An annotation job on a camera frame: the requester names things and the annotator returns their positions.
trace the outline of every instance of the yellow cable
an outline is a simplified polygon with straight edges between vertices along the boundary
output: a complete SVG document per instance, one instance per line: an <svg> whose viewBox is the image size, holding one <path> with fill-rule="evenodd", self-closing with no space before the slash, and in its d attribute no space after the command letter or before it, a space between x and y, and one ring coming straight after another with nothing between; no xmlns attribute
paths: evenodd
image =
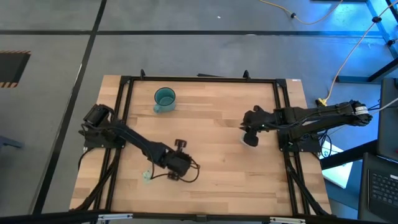
<svg viewBox="0 0 398 224"><path fill-rule="evenodd" d="M378 17L381 17L391 6L395 5L398 2L398 0L394 1L393 3L391 3L391 5L389 5L388 7L385 8L385 10L383 10L380 15ZM365 38L366 34L368 34L368 32L372 29L372 27L375 25L375 23L373 22L372 25L369 27L369 29L363 34L362 38L359 40L359 42L354 46L354 48L351 50L351 52L348 54L348 56L346 57L346 59L344 60L343 64L340 66L340 68L338 69L333 82L331 83L331 87L329 90L329 94L325 99L318 99L318 101L320 103L322 103L324 106L326 106L327 101L329 100L330 96L331 96L331 91L333 89L333 86L335 85L336 79L338 77L338 75L340 74L341 70L343 69L344 65L346 64L347 60L349 59L349 57L351 56L351 54L354 52L354 50L358 47L358 45L362 42L362 40Z"/></svg>
<svg viewBox="0 0 398 224"><path fill-rule="evenodd" d="M268 4L268 5L271 5L271 6L275 6L275 7L278 7L279 9L283 9L283 10L285 10L286 12L288 12L290 15L292 15L293 13L292 12L290 12L288 9L286 9L285 7L282 7L282 6L280 6L280 5L277 5L277 4L274 4L274 3L271 3L271 2L267 2L267 1L264 1L264 0L259 0L260 2L263 2L263 3L266 3L266 4ZM302 24L304 24L304 25L312 25L312 24L316 24L317 22L320 22L320 21L322 21L322 20L324 20L326 17L328 17L341 3L343 2L343 0L341 0L330 12L328 12L328 14L326 14L325 16L323 16L322 18L320 18L319 20L317 20L317 21L315 21L315 22L304 22L304 21L302 21L301 19L299 19L297 16L294 16L294 18L296 19L296 20L298 20L299 22L301 22Z"/></svg>

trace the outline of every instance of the wooden table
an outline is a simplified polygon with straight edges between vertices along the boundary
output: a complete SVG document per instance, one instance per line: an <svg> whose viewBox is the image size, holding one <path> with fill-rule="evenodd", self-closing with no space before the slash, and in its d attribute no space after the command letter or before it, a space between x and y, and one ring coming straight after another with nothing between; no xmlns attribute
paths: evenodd
<svg viewBox="0 0 398 224"><path fill-rule="evenodd" d="M104 76L97 104L113 108L119 81L120 76ZM175 111L156 115L154 93L164 86L175 91L177 107ZM287 89L291 105L305 108L301 81L287 80ZM266 111L275 108L271 84L135 81L127 125L145 138L172 148L175 139L186 140L184 151L201 165L200 176L191 184L165 177L148 183L142 173L150 169L150 162L141 150L127 144L121 153L112 211L292 215L276 132L258 134L258 147L247 147L240 141L243 131L239 124L254 105ZM96 185L103 155L104 149L95 149L83 159L70 208L79 206ZM306 186L323 209L330 212L318 159L310 153L300 155ZM165 172L155 167L155 175ZM190 169L184 179L195 175L196 170ZM104 208L107 193L106 186L100 208ZM302 212L297 186L295 193Z"/></svg>

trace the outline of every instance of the teal mug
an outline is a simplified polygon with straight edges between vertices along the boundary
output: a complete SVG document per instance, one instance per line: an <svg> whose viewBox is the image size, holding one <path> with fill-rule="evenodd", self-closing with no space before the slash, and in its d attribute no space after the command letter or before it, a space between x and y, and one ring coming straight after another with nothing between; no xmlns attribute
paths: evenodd
<svg viewBox="0 0 398 224"><path fill-rule="evenodd" d="M175 109L175 92L168 88L163 87L155 93L155 113L169 112Z"/></svg>

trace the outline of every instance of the gray floor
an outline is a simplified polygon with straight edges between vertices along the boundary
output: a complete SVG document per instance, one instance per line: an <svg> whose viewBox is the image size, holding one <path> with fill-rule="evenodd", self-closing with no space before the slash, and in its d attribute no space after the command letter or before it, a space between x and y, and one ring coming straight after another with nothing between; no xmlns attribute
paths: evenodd
<svg viewBox="0 0 398 224"><path fill-rule="evenodd" d="M319 18L333 5L309 0L279 4L306 21ZM100 1L2 1L0 29L91 29L99 5ZM365 4L353 3L343 4L322 23L303 26L256 0L118 0L108 1L99 29L366 30L371 18ZM0 89L0 135L25 143L23 149L4 147L0 152L0 216L29 212L87 41L88 36L0 35L1 50L32 51L19 86ZM315 106L315 99L326 97L334 74L357 41L357 37L97 36L44 212L68 209L83 144L77 131L96 101L103 75L138 75L143 68L148 75L240 77L247 69L252 77L302 79L307 104ZM391 60L383 39L366 38L341 74L370 75ZM354 99L374 105L379 90L379 85L337 83L328 103ZM333 144L349 149L376 136L377 115L364 128L347 127L331 137Z"/></svg>

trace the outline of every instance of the white label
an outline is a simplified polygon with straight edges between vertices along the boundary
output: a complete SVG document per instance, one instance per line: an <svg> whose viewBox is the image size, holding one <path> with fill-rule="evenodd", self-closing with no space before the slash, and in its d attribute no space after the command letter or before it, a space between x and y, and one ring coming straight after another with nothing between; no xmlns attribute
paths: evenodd
<svg viewBox="0 0 398 224"><path fill-rule="evenodd" d="M357 111L355 112L356 115L360 115L360 114L368 114L369 112L367 110L362 110L362 111Z"/></svg>
<svg viewBox="0 0 398 224"><path fill-rule="evenodd" d="M359 106L357 108L355 108L356 111L360 111L360 110L368 110L365 106Z"/></svg>

